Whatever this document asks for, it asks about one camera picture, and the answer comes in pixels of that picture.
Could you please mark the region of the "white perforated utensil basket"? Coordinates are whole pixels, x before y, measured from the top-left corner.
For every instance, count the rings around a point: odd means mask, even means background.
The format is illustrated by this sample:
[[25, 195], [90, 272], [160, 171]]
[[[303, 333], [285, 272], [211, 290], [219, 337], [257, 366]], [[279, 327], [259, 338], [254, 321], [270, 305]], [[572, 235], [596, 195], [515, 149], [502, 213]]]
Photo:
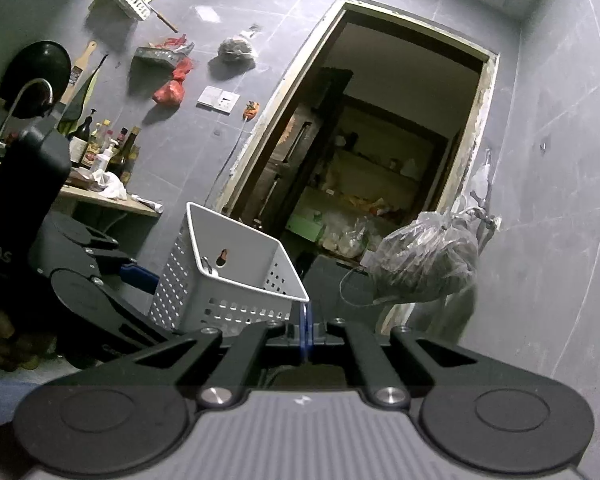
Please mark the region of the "white perforated utensil basket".
[[148, 318], [170, 332], [210, 326], [234, 337], [253, 323], [286, 322], [309, 302], [276, 238], [189, 202]]

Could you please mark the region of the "wooden counter shelf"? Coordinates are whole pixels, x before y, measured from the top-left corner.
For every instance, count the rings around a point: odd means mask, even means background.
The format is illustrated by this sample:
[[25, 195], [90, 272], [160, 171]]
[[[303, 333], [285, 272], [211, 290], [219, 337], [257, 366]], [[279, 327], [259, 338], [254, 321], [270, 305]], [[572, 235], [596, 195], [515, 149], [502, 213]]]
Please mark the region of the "wooden counter shelf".
[[58, 172], [44, 169], [41, 165], [28, 168], [4, 160], [0, 162], [0, 203], [15, 206], [19, 202], [42, 204], [44, 210], [50, 210], [56, 202], [67, 203], [70, 207], [76, 203], [86, 203], [147, 218], [158, 217], [153, 209], [133, 200], [131, 196], [125, 200], [113, 200], [94, 191], [61, 184]]

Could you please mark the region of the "dark sauce bottle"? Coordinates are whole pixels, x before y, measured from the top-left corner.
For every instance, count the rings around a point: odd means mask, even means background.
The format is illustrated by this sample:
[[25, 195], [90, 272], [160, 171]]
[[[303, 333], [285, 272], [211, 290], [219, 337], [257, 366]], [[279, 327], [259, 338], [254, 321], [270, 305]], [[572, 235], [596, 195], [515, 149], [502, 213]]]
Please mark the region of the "dark sauce bottle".
[[69, 142], [69, 158], [72, 166], [79, 166], [86, 148], [88, 147], [95, 112], [96, 110], [93, 108], [91, 113], [84, 119], [84, 122], [82, 122], [71, 135]]

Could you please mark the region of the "hanging plastic bag dark contents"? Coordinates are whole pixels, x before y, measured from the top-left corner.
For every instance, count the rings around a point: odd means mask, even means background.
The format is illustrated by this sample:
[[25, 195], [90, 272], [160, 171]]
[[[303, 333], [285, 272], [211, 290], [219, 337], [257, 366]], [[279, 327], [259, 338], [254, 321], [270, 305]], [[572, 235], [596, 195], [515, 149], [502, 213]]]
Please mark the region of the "hanging plastic bag dark contents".
[[368, 274], [381, 298], [429, 302], [472, 284], [478, 257], [467, 216], [424, 211], [382, 239]]

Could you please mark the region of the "green hanging cloth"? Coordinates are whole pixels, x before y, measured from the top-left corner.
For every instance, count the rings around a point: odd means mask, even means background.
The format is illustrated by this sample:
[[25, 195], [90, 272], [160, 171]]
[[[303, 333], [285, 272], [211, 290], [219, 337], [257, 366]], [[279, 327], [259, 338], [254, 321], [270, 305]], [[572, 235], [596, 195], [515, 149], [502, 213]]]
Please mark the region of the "green hanging cloth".
[[62, 115], [61, 120], [56, 127], [57, 131], [63, 136], [68, 136], [78, 128], [80, 119], [83, 117], [84, 110], [87, 109], [88, 102], [90, 102], [95, 89], [99, 72], [107, 58], [108, 55], [106, 54], [102, 57], [97, 67], [91, 72], [91, 75], [86, 78], [84, 84], [82, 84], [72, 101], [66, 107], [65, 113]]

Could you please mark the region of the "green box on shelf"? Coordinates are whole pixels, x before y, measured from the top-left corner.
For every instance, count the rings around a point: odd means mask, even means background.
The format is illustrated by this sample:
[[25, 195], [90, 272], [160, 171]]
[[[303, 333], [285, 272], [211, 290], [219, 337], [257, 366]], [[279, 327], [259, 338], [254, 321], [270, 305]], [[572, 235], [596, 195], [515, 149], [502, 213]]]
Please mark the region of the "green box on shelf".
[[309, 219], [301, 214], [292, 214], [286, 224], [286, 230], [304, 240], [315, 243], [324, 232], [325, 226], [321, 220]]

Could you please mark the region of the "red plastic bag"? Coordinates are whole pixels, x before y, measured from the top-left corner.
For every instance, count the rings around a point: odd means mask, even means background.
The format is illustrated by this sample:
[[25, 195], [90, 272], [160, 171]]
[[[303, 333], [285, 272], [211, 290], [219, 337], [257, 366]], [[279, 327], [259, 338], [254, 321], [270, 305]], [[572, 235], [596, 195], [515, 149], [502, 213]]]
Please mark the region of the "red plastic bag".
[[154, 92], [152, 99], [164, 106], [178, 107], [185, 96], [184, 81], [194, 64], [190, 58], [182, 58], [171, 73], [171, 79]]

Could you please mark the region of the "sink faucet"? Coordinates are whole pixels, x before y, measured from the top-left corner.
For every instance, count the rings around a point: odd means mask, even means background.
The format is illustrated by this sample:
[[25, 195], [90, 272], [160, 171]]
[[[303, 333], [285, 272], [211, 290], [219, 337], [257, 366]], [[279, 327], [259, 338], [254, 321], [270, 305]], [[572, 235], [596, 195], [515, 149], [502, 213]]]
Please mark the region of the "sink faucet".
[[18, 110], [23, 112], [24, 116], [32, 117], [44, 112], [47, 107], [51, 106], [53, 98], [53, 87], [45, 78], [34, 78], [24, 84], [12, 101], [12, 105], [1, 124], [0, 140], [4, 139], [7, 126]]

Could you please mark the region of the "black wok pan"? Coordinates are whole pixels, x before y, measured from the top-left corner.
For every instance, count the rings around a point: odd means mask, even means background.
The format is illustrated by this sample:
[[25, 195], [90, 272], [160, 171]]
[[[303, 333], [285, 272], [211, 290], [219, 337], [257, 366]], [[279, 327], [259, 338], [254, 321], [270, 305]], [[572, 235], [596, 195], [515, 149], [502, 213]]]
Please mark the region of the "black wok pan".
[[45, 115], [67, 89], [72, 64], [67, 50], [55, 41], [37, 41], [9, 62], [0, 82], [0, 98], [12, 116], [29, 119]]

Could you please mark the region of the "wooden cutting board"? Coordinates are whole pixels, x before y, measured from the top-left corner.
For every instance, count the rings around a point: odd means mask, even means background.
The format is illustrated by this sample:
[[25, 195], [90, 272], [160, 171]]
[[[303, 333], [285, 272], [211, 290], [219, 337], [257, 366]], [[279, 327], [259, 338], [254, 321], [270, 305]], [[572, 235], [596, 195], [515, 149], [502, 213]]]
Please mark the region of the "wooden cutting board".
[[88, 61], [90, 60], [90, 57], [94, 53], [96, 48], [97, 42], [95, 40], [91, 40], [87, 44], [83, 53], [74, 61], [67, 88], [59, 100], [60, 104], [67, 105], [70, 103], [73, 97], [73, 93], [76, 92], [76, 86], [78, 85], [78, 82], [81, 76], [83, 75], [84, 70], [86, 70]]

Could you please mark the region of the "small hanging mesh bag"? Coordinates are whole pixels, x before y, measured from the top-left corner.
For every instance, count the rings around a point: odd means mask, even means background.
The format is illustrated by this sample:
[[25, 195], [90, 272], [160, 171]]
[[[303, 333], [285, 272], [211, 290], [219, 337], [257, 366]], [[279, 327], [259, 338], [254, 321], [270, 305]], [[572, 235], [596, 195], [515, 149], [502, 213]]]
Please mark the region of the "small hanging mesh bag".
[[238, 34], [225, 38], [218, 47], [218, 57], [225, 63], [252, 62], [257, 57], [253, 39], [262, 30], [259, 24], [252, 24]]

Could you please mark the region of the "white wall switch plate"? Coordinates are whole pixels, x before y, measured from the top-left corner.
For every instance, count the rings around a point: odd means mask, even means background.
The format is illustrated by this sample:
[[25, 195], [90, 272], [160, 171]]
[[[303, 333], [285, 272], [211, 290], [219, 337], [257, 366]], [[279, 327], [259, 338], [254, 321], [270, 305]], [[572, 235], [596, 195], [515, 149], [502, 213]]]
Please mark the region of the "white wall switch plate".
[[197, 104], [208, 110], [216, 110], [223, 114], [230, 114], [238, 102], [240, 95], [221, 88], [207, 86], [201, 92]]

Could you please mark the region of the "wall tap fixture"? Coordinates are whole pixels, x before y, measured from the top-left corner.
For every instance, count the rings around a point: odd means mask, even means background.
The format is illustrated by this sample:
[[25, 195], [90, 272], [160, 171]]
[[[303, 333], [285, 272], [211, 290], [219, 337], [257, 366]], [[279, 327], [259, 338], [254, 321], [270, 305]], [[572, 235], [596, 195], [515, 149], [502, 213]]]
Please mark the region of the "wall tap fixture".
[[470, 177], [462, 197], [463, 210], [472, 210], [486, 229], [495, 232], [500, 228], [501, 219], [491, 214], [491, 162], [491, 150], [487, 148], [483, 153], [481, 164]]

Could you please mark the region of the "orange wall hook ornament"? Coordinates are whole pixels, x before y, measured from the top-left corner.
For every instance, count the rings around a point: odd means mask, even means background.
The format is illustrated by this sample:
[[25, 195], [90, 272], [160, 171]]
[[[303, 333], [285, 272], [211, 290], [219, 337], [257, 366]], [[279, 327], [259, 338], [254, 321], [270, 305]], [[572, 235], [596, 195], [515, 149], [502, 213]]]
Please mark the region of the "orange wall hook ornament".
[[253, 118], [257, 116], [260, 110], [260, 103], [256, 101], [249, 101], [242, 112], [242, 120], [244, 122], [251, 122]]

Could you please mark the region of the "grey wall rack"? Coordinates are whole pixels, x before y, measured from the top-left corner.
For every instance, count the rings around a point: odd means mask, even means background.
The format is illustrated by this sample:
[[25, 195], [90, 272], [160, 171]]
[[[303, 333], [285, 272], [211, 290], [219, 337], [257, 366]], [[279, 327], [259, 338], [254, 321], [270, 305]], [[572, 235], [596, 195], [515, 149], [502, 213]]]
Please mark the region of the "grey wall rack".
[[148, 44], [147, 46], [137, 47], [134, 58], [146, 63], [175, 68], [181, 60], [189, 56], [194, 47], [195, 43], [189, 41], [186, 35], [169, 37], [163, 40], [161, 44]]

